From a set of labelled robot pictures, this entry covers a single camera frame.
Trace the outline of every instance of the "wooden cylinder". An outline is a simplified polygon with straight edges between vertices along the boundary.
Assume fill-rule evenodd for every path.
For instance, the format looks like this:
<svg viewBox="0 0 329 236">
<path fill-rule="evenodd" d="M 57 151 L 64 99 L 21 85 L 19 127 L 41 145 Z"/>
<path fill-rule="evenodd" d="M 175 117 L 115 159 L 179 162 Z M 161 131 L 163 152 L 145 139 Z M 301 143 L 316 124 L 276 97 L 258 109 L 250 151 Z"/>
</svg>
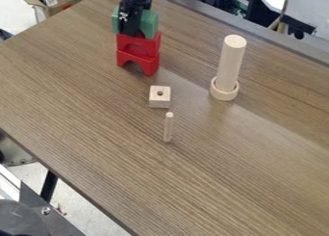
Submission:
<svg viewBox="0 0 329 236">
<path fill-rule="evenodd" d="M 169 143 L 172 136 L 172 124 L 174 120 L 174 114 L 168 112 L 165 114 L 165 123 L 164 123 L 164 141 Z"/>
<path fill-rule="evenodd" d="M 227 36 L 223 42 L 215 86 L 222 92 L 234 90 L 247 41 L 241 36 Z"/>
</svg>

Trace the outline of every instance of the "stacked blocks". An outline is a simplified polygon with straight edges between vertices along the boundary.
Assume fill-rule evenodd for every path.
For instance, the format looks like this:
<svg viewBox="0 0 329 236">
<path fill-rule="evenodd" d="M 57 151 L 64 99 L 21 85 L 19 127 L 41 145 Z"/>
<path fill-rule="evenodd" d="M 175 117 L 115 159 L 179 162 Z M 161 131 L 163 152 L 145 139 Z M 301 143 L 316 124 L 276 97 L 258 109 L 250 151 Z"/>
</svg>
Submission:
<svg viewBox="0 0 329 236">
<path fill-rule="evenodd" d="M 116 34 L 117 65 L 124 66 L 127 62 L 135 62 L 143 68 L 146 76 L 152 76 L 160 65 L 162 33 L 158 31 L 158 14 L 143 10 L 139 33 L 135 37 L 130 37 L 119 32 L 117 7 L 112 14 L 112 27 Z"/>
</svg>

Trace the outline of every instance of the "wooden peg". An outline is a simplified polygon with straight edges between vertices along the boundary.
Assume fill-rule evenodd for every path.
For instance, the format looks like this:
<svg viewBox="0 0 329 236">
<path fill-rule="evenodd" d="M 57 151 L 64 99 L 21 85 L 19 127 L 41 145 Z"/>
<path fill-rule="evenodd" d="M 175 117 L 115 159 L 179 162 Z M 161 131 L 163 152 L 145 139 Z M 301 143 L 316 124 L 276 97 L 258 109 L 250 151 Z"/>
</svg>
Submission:
<svg viewBox="0 0 329 236">
<path fill-rule="evenodd" d="M 172 124 L 174 120 L 174 114 L 168 112 L 165 114 L 165 123 L 164 123 L 164 141 L 169 143 L 172 137 Z"/>
</svg>

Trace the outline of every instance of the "green block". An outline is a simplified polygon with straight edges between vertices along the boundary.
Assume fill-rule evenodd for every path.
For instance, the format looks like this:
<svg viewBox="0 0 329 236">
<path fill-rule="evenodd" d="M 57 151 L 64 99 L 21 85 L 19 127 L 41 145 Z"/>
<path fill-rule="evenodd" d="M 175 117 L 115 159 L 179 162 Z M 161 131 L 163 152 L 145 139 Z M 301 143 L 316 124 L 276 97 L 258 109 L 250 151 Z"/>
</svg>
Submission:
<svg viewBox="0 0 329 236">
<path fill-rule="evenodd" d="M 142 12 L 139 28 L 144 33 L 146 39 L 153 39 L 159 28 L 158 13 L 150 10 L 144 10 Z"/>
<path fill-rule="evenodd" d="M 116 7 L 116 8 L 114 9 L 114 12 L 112 13 L 112 16 L 111 16 L 112 31 L 113 31 L 115 34 L 119 34 L 119 28 L 118 28 L 118 20 L 117 20 L 117 17 L 118 17 L 118 7 Z"/>
<path fill-rule="evenodd" d="M 118 28 L 118 7 L 114 9 L 111 16 L 112 31 L 119 34 Z M 139 29 L 144 33 L 146 39 L 153 39 L 159 28 L 159 15 L 150 10 L 143 10 Z"/>
</svg>

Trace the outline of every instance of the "metal table leg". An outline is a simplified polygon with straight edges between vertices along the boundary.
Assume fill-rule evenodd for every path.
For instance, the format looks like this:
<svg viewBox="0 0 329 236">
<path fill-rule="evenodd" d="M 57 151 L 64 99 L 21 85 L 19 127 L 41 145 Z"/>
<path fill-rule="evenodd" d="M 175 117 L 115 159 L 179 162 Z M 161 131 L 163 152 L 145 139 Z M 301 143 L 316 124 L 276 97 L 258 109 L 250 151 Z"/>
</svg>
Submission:
<svg viewBox="0 0 329 236">
<path fill-rule="evenodd" d="M 48 171 L 40 194 L 40 196 L 48 203 L 50 203 L 51 197 L 54 194 L 58 179 L 59 178 L 53 172 L 50 170 Z"/>
</svg>

